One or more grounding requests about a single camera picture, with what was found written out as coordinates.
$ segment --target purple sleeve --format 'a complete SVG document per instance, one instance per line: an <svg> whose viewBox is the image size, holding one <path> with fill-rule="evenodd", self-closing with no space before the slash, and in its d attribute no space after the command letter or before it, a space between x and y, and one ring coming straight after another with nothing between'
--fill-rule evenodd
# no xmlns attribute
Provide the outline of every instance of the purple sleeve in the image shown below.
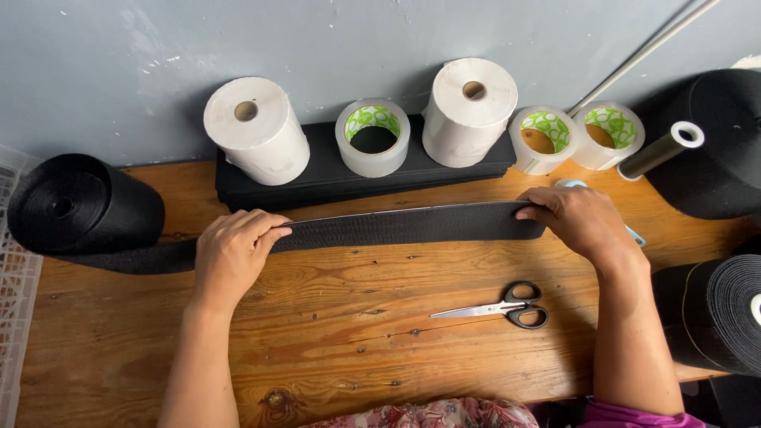
<svg viewBox="0 0 761 428"><path fill-rule="evenodd" d="M579 428L705 428L705 424L686 413L661 416L626 407L590 400Z"/></svg>

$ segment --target white plastic crate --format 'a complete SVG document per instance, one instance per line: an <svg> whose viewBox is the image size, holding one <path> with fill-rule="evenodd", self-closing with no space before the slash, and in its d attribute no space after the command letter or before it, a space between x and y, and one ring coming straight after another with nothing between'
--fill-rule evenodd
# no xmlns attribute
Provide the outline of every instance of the white plastic crate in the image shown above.
<svg viewBox="0 0 761 428"><path fill-rule="evenodd" d="M24 250L8 231L6 211L18 180L40 159L0 145L0 427L13 428L21 392L34 296L43 257Z"/></svg>

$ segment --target forearm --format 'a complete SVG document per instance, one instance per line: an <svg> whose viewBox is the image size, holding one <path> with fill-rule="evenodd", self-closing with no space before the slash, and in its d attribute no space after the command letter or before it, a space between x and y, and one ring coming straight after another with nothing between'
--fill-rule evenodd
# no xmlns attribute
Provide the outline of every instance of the forearm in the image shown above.
<svg viewBox="0 0 761 428"><path fill-rule="evenodd" d="M185 309L160 428L240 426L228 362L229 336L230 315L194 304Z"/></svg>
<svg viewBox="0 0 761 428"><path fill-rule="evenodd" d="M594 350L597 400L653 414L684 412L655 308L647 260L597 270L600 314Z"/></svg>

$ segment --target wooden table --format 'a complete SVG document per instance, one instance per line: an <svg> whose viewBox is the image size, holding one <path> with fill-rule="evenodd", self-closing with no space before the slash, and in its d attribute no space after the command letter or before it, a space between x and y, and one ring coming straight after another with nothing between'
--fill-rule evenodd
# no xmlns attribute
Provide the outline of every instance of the wooden table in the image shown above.
<svg viewBox="0 0 761 428"><path fill-rule="evenodd" d="M214 163L127 170L167 206L166 239L227 214ZM650 184L566 162L549 176L505 177L285 212L293 220L448 203L512 200L559 178L608 193L648 245L653 269L726 256L755 232L705 221ZM430 319L496 302L513 280L544 293L536 331L501 315ZM46 258L31 325L17 426L154 426L193 273L130 276ZM326 248L274 254L237 307L230 364L243 426L297 426L382 404L476 396L545 401L591 393L597 323L592 266L547 230L534 241ZM718 372L676 364L682 380Z"/></svg>

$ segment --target scissor blade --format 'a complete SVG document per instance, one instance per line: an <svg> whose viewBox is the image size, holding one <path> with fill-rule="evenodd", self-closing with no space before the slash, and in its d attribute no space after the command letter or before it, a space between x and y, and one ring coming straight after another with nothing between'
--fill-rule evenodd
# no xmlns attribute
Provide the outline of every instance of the scissor blade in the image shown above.
<svg viewBox="0 0 761 428"><path fill-rule="evenodd" d="M469 306L467 308L452 309L451 311L438 312L429 315L431 318L460 318L460 317L480 317L482 315L492 315L499 313L500 305L481 305Z"/></svg>

